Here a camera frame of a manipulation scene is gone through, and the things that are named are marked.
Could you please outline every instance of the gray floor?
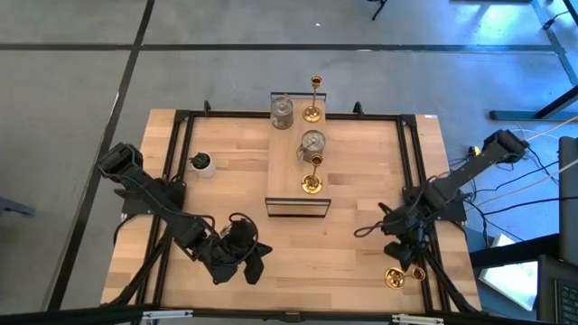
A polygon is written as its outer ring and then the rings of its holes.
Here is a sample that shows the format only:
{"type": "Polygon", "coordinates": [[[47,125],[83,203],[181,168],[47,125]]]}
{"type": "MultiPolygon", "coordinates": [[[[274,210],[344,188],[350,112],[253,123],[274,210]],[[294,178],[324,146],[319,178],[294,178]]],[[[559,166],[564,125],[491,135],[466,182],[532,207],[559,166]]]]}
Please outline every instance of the gray floor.
{"type": "MultiPolygon", "coordinates": [[[[543,5],[549,15],[565,10],[561,0],[543,5]]],[[[0,42],[132,43],[144,7],[136,0],[4,0],[0,42]]],[[[376,8],[361,0],[157,0],[144,42],[549,44],[527,4],[389,0],[371,22],[376,8]]],[[[553,30],[578,69],[571,17],[561,16],[553,30]]],[[[126,51],[0,51],[0,195],[38,209],[34,218],[0,218],[0,313],[42,306],[127,57],[126,51]]],[[[324,77],[330,111],[350,111],[359,100],[371,113],[438,115],[449,158],[462,157],[498,128],[518,128],[489,121],[491,109],[539,109],[571,87],[551,52],[141,52],[114,143],[139,145],[150,108],[200,109],[208,99],[213,109],[263,110],[270,91],[308,91],[313,73],[324,77]]],[[[550,124],[522,126],[539,131],[550,124]]],[[[578,127],[552,135],[578,136],[578,127]]],[[[555,139],[543,136],[532,145],[544,163],[557,159],[555,139]]],[[[532,161],[513,172],[492,168],[477,179],[478,188],[535,168],[532,161]]],[[[103,181],[98,190],[65,308],[98,305],[122,203],[113,188],[103,181]]],[[[545,181],[483,209],[556,195],[545,181]]],[[[557,231],[557,205],[491,220],[522,238],[539,237],[557,231]]],[[[469,213],[468,225],[480,231],[480,217],[469,213]]],[[[490,226],[489,233],[499,231],[490,226]]]]}

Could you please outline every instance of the white pot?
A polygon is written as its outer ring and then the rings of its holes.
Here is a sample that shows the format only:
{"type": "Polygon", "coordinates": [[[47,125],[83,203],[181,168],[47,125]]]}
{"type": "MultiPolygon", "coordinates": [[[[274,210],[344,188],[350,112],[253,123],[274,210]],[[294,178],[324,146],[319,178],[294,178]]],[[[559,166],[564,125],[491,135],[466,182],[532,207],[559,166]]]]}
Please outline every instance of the white pot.
{"type": "Polygon", "coordinates": [[[191,166],[192,166],[192,169],[199,174],[199,176],[204,177],[204,178],[209,178],[210,176],[212,176],[215,173],[215,171],[217,170],[217,167],[215,166],[215,161],[213,160],[213,157],[211,157],[209,153],[205,153],[205,154],[207,154],[209,156],[209,166],[207,166],[201,170],[195,168],[195,166],[192,164],[192,162],[191,162],[191,166]]]}

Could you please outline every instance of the gold candlestick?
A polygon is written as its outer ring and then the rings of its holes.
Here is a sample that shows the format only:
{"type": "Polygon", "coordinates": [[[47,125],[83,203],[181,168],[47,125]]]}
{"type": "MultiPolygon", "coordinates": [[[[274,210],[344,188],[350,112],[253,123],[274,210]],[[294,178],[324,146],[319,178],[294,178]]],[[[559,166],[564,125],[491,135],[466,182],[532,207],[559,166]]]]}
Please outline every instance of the gold candlestick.
{"type": "Polygon", "coordinates": [[[322,118],[322,111],[315,106],[315,98],[317,97],[317,88],[322,83],[322,77],[313,76],[311,78],[311,83],[313,86],[313,102],[311,106],[307,107],[303,111],[303,118],[305,119],[305,121],[313,123],[319,121],[319,119],[322,118]]]}
{"type": "Polygon", "coordinates": [[[313,173],[305,175],[301,180],[301,188],[309,194],[319,193],[322,190],[322,179],[316,175],[317,167],[323,163],[323,156],[316,153],[311,157],[311,164],[313,165],[313,173]]]}

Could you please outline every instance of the wooden tabletop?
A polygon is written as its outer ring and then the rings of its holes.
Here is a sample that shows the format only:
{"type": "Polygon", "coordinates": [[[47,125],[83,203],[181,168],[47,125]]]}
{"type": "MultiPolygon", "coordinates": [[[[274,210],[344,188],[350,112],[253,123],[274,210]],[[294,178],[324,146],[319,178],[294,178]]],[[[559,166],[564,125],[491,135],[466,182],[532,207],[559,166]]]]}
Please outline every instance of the wooden tabletop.
{"type": "MultiPolygon", "coordinates": [[[[151,111],[141,152],[144,169],[160,177],[172,129],[174,110],[151,111]]],[[[428,176],[448,170],[437,116],[416,116],[428,176]]],[[[259,229],[259,240],[273,247],[264,257],[265,271],[256,285],[245,282],[242,268],[228,283],[214,285],[202,263],[193,263],[173,244],[163,292],[163,307],[275,311],[422,312],[420,284],[409,278],[401,290],[390,289],[384,272],[399,266],[383,247],[394,237],[374,231],[355,238],[357,228],[383,218],[382,201],[395,208],[402,202],[404,174],[396,125],[386,121],[327,121],[324,167],[332,199],[326,218],[269,218],[264,197],[270,122],[266,118],[194,120],[189,156],[210,153],[217,172],[200,179],[188,170],[184,210],[210,214],[217,228],[228,215],[248,214],[259,229]]],[[[181,147],[184,125],[177,148],[181,147]]],[[[409,130],[406,139],[411,148],[409,130]]],[[[413,175],[417,175],[410,150],[413,175]]],[[[178,158],[173,170],[177,169],[178,158]]],[[[143,262],[152,216],[138,216],[120,230],[102,302],[122,291],[143,262]]],[[[462,231],[437,222],[445,272],[474,307],[480,301],[462,231]]],[[[440,308],[430,270],[433,305],[440,308]]],[[[152,300],[156,269],[145,300],[152,300]]]]}

